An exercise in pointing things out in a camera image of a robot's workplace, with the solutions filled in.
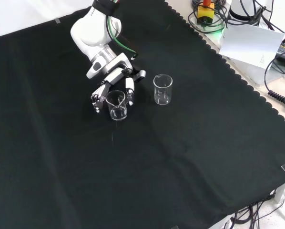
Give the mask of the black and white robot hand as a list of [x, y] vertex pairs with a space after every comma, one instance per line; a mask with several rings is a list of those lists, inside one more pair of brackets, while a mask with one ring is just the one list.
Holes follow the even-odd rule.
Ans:
[[125, 101], [132, 106], [134, 104], [134, 84], [146, 77], [146, 71], [134, 68], [124, 53], [114, 58], [104, 53], [97, 54], [92, 59], [92, 67], [87, 72], [87, 77], [91, 79], [99, 74], [104, 76], [104, 79], [91, 95], [91, 102], [97, 113], [102, 110], [109, 89], [123, 78], [126, 90]]

